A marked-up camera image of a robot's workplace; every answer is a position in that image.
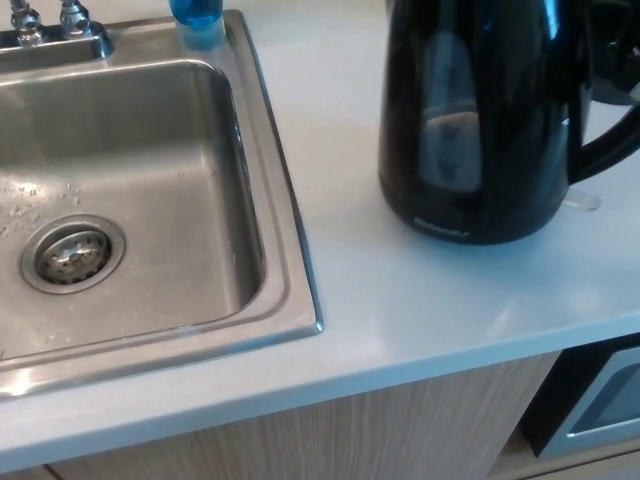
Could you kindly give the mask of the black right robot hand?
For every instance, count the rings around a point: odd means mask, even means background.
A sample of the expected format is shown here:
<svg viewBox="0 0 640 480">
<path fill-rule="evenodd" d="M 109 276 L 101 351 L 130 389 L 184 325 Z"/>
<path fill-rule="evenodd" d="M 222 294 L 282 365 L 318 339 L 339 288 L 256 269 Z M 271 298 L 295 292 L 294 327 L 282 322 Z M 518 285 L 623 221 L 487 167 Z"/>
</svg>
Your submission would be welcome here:
<svg viewBox="0 0 640 480">
<path fill-rule="evenodd" d="M 592 98 L 618 106 L 639 105 L 639 2 L 594 1 Z"/>
</svg>

